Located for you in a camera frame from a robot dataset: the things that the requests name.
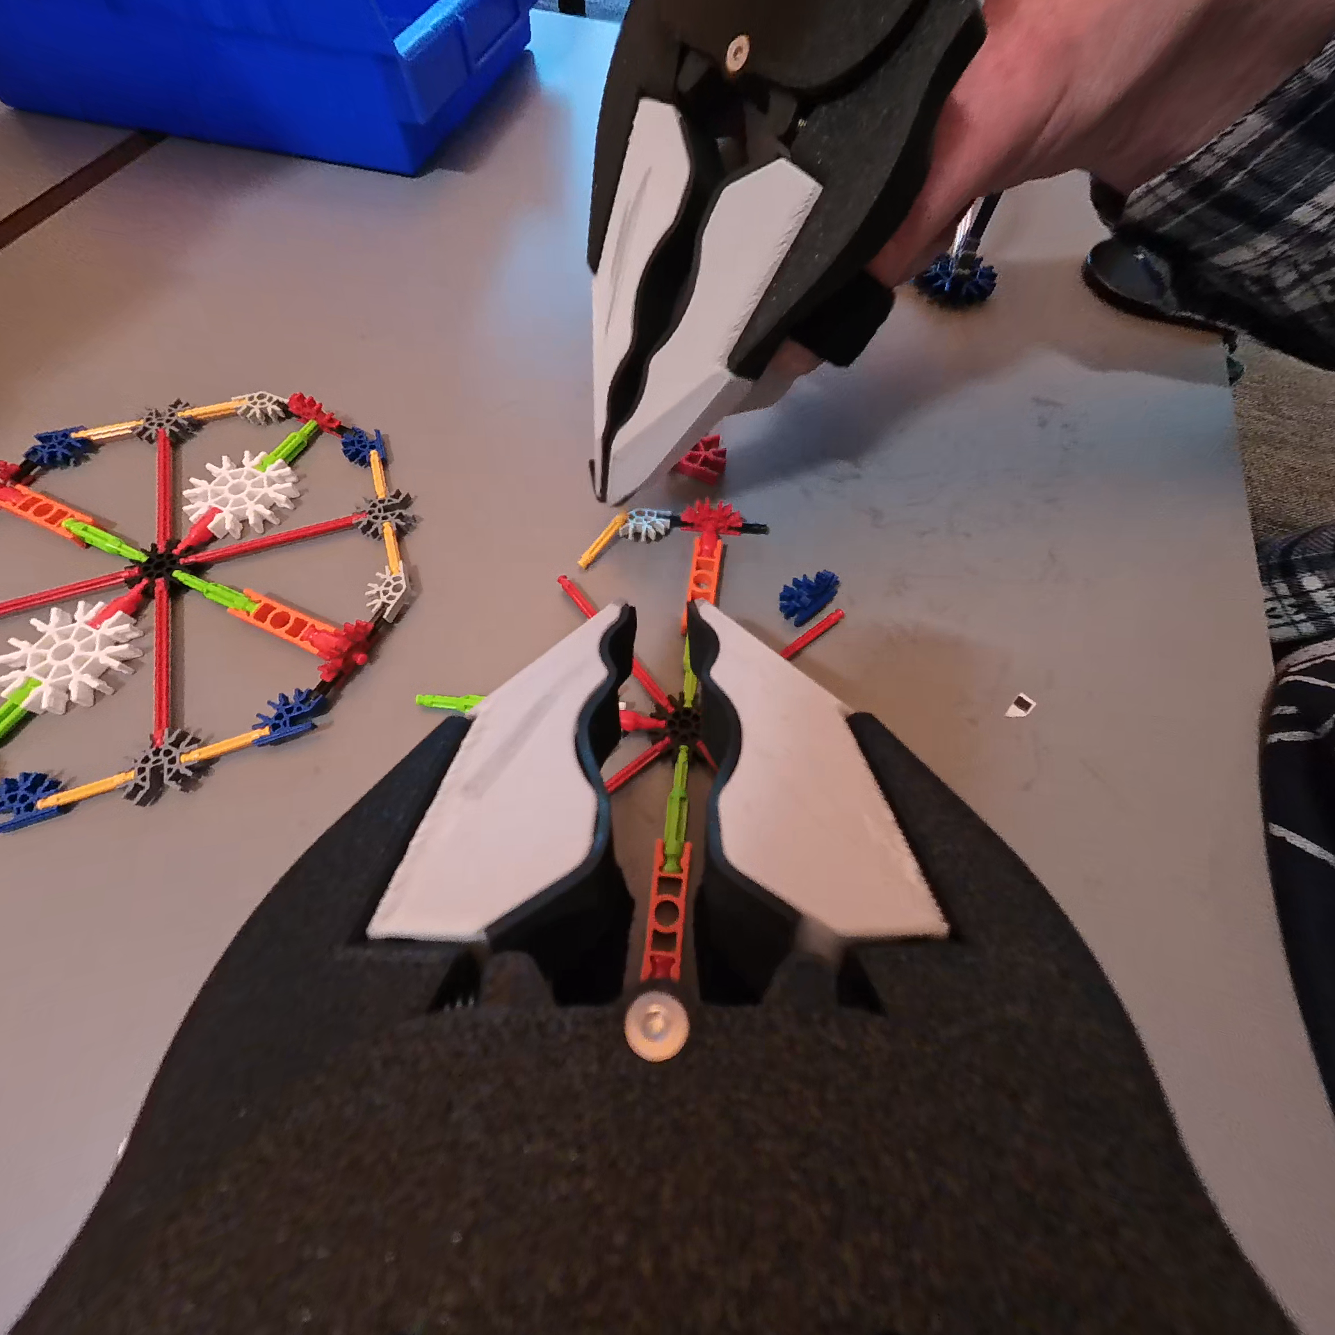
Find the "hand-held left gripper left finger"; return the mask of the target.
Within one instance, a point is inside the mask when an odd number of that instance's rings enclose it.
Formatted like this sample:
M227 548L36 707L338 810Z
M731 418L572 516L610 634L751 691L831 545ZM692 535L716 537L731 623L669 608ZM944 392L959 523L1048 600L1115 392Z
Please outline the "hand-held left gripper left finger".
M472 712L370 936L495 936L596 866L635 629L632 605L608 605Z

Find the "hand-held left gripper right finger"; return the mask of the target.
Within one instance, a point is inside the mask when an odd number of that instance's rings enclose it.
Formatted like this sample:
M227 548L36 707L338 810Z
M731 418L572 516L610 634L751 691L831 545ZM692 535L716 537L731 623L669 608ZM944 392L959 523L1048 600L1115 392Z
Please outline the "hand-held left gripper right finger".
M942 939L945 917L850 728L851 708L708 602L689 608L704 686L712 850L845 941Z

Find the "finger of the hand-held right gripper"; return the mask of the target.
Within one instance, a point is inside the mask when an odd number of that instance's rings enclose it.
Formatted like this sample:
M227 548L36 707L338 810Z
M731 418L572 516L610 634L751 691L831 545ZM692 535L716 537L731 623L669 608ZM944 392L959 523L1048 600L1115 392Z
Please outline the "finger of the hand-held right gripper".
M748 379L727 359L820 192L818 181L777 157L718 194L689 300L650 356L638 403L611 438L607 500L632 496L745 399Z
M611 475L613 441L638 402L650 352L665 332L681 284L673 240L689 201L692 160L673 105L640 98L592 276L594 494L632 489Z

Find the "half-built spoke toy model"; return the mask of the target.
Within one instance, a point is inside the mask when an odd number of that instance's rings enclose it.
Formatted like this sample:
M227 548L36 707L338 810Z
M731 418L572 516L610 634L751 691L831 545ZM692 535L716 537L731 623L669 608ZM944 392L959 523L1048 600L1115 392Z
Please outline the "half-built spoke toy model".
M783 658L791 659L799 654L845 618L845 612L842 608L832 608L831 604L808 624L797 627L801 634L780 650ZM659 985L680 980L691 852L686 839L689 767L692 761L702 761L715 767L715 761L704 743L699 686L694 708L686 710L680 705L681 689L677 694L665 693L638 659L632 662L632 674L654 707L650 713L643 713L632 710L629 705L619 705L621 731L624 734L645 732L650 737L650 743L635 759L630 759L621 770L607 778L605 786L613 793L634 780L634 777L642 774L654 761L661 758L672 758L673 761L672 788L665 804L662 836L656 842L653 859L645 950L638 969L638 979L642 982Z

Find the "person's right hand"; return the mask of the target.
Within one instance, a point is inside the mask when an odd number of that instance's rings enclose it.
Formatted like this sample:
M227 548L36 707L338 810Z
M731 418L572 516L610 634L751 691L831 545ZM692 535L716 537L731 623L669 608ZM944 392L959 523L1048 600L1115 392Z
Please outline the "person's right hand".
M1233 3L990 1L986 38L940 109L928 174L869 260L893 289L948 240L975 198L1090 165L1118 111Z

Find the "black chair base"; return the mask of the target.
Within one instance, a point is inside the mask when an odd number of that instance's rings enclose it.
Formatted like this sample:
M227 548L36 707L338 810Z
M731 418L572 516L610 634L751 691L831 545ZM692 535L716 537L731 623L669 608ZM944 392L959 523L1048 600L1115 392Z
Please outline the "black chair base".
M1238 333L1219 322L1180 308L1164 265L1141 244L1122 238L1104 238L1091 246L1080 276L1093 295L1106 305L1139 319L1207 332L1219 337L1231 356Z

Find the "blue ribbed storage bin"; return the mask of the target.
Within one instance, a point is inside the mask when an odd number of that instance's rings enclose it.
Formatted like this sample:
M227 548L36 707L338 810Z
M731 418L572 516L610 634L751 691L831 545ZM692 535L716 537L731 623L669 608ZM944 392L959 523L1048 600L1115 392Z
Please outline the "blue ribbed storage bin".
M527 1L3 1L7 106L414 174L529 41Z

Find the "colourful toy wheel model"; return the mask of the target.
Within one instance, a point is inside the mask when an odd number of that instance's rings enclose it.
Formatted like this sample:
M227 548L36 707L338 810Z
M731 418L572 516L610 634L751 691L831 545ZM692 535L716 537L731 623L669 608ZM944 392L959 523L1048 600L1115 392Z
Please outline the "colourful toy wheel model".
M324 438L368 473L371 491L349 513L282 527L301 494L295 464ZM141 440L155 456L151 543L123 537L44 489L47 473L119 440ZM313 732L413 596L403 538L418 518L411 496L390 484L383 435L344 422L303 392L251 391L206 405L178 397L128 421L39 432L22 459L3 461L1 508L114 562L109 573L3 600L4 621L30 613L30 629L3 645L3 742L34 718L92 707L112 693L111 677L152 664L151 731L135 758L119 772L77 785L47 772L4 775L3 832L47 823L104 794L147 807L166 790L192 790L225 756ZM381 546L384 556L360 619L332 623L211 575L220 562L348 530ZM185 592L317 659L314 683L278 693L252 726L230 737L205 740L179 726L173 627L176 600Z

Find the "dark printed t-shirt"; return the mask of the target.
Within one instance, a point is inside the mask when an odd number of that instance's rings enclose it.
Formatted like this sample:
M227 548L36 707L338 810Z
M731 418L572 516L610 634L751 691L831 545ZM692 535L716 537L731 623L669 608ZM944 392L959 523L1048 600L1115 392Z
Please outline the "dark printed t-shirt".
M1312 1057L1333 1099L1333 640L1276 664L1261 718L1265 847Z

